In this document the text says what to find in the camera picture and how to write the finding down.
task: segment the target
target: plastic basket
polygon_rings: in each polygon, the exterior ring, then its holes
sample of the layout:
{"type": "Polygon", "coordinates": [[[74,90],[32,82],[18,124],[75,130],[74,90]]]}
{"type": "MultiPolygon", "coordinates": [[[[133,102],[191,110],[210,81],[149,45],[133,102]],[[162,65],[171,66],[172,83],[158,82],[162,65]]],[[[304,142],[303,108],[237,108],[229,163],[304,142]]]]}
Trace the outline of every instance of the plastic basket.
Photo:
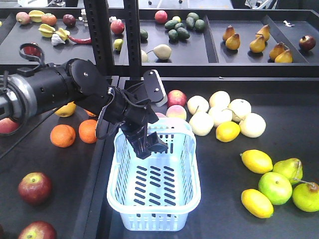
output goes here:
{"type": "Polygon", "coordinates": [[[117,133],[107,199],[128,230],[179,231],[201,196],[195,136],[178,118],[149,124],[148,133],[154,131],[168,150],[146,159],[137,158],[123,133],[117,133]]]}

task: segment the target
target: lemon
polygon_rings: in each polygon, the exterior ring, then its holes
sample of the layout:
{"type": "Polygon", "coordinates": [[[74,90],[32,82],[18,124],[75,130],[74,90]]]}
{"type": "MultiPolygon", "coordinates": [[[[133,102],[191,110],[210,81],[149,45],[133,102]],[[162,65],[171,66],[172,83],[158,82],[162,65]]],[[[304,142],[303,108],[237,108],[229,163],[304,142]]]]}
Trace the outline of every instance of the lemon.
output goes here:
{"type": "Polygon", "coordinates": [[[233,121],[221,123],[216,128],[216,139],[222,142],[233,141],[240,133],[240,127],[233,121]]]}
{"type": "Polygon", "coordinates": [[[273,170],[273,162],[268,154],[257,149],[249,149],[240,154],[245,166],[254,173],[268,173],[273,170]]]}
{"type": "Polygon", "coordinates": [[[74,102],[70,102],[61,108],[59,108],[56,112],[54,112],[57,116],[60,117],[69,117],[74,114],[76,109],[76,104],[74,102]]]}
{"type": "Polygon", "coordinates": [[[245,208],[258,218],[270,218],[274,207],[270,200],[256,189],[246,189],[241,193],[241,202],[245,208]]]}

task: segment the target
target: garlic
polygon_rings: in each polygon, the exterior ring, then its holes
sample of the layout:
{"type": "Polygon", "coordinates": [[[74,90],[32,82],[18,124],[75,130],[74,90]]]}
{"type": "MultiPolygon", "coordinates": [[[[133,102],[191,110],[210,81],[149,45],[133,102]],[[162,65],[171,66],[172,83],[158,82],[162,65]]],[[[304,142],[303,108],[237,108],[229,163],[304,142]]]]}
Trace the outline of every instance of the garlic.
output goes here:
{"type": "Polygon", "coordinates": [[[58,44],[65,44],[65,41],[63,41],[61,39],[61,37],[58,34],[55,33],[51,37],[51,43],[52,43],[53,46],[56,46],[58,44]]]}

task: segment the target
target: black tray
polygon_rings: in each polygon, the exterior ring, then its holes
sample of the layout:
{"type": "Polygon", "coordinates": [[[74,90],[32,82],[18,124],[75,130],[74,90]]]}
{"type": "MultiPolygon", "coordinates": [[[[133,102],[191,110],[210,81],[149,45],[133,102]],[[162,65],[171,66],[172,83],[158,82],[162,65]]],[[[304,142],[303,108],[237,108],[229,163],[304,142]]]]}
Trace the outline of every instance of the black tray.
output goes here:
{"type": "MultiPolygon", "coordinates": [[[[119,213],[113,211],[105,221],[110,239],[206,239],[206,238],[316,238],[319,228],[314,221],[318,212],[299,210],[292,199],[275,206],[274,215],[259,219],[241,204],[241,192],[257,189],[261,175],[249,171],[239,154],[247,149],[268,153],[273,162],[299,158],[304,165],[306,181],[319,182],[319,134],[316,118],[319,117],[318,81],[312,79],[166,79],[162,78],[166,92],[180,89],[188,98],[201,95],[209,99],[212,93],[225,90],[231,99],[242,98],[252,105],[252,112],[260,114],[267,127],[259,138],[240,134],[229,143],[215,138],[215,129],[207,136],[196,136],[196,157],[201,183],[199,206],[189,213],[185,227],[179,232],[131,232],[124,228],[119,213]]],[[[121,78],[120,86],[129,87],[137,81],[121,78]]],[[[154,107],[165,113],[166,108],[154,107]]]]}

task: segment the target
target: apple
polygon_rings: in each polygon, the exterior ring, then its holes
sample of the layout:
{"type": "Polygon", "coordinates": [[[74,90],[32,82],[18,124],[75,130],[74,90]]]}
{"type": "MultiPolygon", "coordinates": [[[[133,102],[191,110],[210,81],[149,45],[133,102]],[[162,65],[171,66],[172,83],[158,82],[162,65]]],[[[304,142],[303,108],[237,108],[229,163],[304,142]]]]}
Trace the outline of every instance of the apple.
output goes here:
{"type": "Polygon", "coordinates": [[[27,174],[18,186],[21,198],[34,206],[44,203],[51,195],[51,191],[51,179],[42,172],[27,174]]]}
{"type": "Polygon", "coordinates": [[[25,11],[20,11],[15,15],[15,19],[17,22],[19,22],[21,25],[27,25],[31,22],[31,18],[28,13],[25,11]]]}
{"type": "Polygon", "coordinates": [[[297,185],[293,190],[293,202],[305,212],[319,211],[319,185],[314,182],[297,185]]]}
{"type": "Polygon", "coordinates": [[[154,18],[157,23],[163,24],[167,21],[167,13],[164,10],[158,10],[154,18]]]}
{"type": "Polygon", "coordinates": [[[167,95],[167,107],[173,105],[185,106],[187,101],[186,94],[180,90],[172,90],[167,95]]]}
{"type": "Polygon", "coordinates": [[[63,23],[67,26],[67,27],[74,27],[75,23],[76,23],[76,19],[72,14],[65,14],[63,16],[63,23]]]}
{"type": "Polygon", "coordinates": [[[56,239],[55,228],[45,221],[35,221],[25,227],[18,239],[56,239]]]}
{"type": "Polygon", "coordinates": [[[293,193],[289,180],[284,175],[276,172],[268,172],[261,176],[258,182],[258,190],[273,205],[286,203],[293,193]]]}
{"type": "Polygon", "coordinates": [[[316,45],[316,40],[313,36],[310,36],[310,35],[303,36],[299,40],[299,47],[303,51],[310,51],[311,49],[315,47],[315,45],[316,45]]]}
{"type": "Polygon", "coordinates": [[[111,31],[115,34],[115,35],[119,35],[122,34],[124,31],[124,23],[122,23],[121,20],[115,20],[112,21],[111,23],[111,31]]]}
{"type": "Polygon", "coordinates": [[[0,120],[0,133],[11,133],[19,128],[20,124],[10,118],[0,120]]]}

